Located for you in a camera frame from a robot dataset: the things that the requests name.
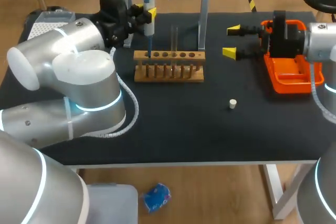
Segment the wooden test tube rack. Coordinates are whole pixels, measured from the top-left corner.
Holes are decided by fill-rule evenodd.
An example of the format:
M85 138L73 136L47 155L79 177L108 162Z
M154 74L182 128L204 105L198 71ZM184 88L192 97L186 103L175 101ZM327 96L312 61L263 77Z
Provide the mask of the wooden test tube rack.
M134 51L135 82L203 82L205 52Z

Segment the black table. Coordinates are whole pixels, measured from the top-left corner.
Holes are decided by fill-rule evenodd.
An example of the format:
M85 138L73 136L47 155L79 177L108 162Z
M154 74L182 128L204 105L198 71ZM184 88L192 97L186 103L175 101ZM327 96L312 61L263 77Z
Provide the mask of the black table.
M35 18L27 21L20 41L27 39ZM287 18L314 21L311 13L287 13ZM65 165L317 160L334 140L336 126L323 118L313 100L276 95L263 60L236 62L222 56L222 47L249 49L258 43L255 36L227 37L227 27L258 25L265 19L272 19L272 13L209 14L204 83L134 83L133 50L118 49L118 73L140 105L134 128L118 138L82 137L42 152ZM179 26L178 49L196 50L197 20L196 14L159 14L153 48L170 49L173 24ZM133 38L133 49L146 46L146 38ZM25 90L8 69L0 108L61 97L50 89ZM232 111L230 99L238 102ZM128 123L134 108L129 97L124 100Z

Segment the black device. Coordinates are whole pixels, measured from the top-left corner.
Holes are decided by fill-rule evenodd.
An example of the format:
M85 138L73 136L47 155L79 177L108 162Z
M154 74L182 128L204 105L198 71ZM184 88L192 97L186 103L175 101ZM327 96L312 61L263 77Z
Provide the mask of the black device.
M262 57L267 52L271 58L295 58L303 53L305 43L305 31L300 30L297 24L287 24L285 11L274 11L272 22L264 26L240 26L239 29L228 29L227 35L258 35L261 39L259 51L248 54L243 50L237 51L237 60Z
M124 0L100 0L100 11L92 14L90 20L102 34L105 46L118 48L129 34L143 34L142 25L152 21L152 14L143 6L127 9Z

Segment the test tube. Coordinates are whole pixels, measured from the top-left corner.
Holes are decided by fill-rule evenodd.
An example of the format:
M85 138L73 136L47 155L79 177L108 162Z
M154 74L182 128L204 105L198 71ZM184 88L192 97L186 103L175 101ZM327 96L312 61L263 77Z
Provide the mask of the test tube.
M177 35L179 34L178 30L179 29L177 26L171 26L171 55L172 57L177 56ZM171 65L172 65L172 71L173 71L173 66L175 70L176 60L172 59Z
M173 57L177 56L177 35L179 33L177 26L171 26L171 53Z

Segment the orange container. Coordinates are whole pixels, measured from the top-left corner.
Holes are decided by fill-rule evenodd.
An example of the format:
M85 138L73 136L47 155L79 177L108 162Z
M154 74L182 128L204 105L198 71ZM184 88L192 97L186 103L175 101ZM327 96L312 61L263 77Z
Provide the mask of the orange container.
M306 26L299 20L287 20L287 24L297 24L300 30L306 30ZM297 55L295 59L270 58L269 52L264 55L264 61L271 78L274 90L280 94L311 93L309 64L303 55ZM316 86L323 84L322 63L314 64Z

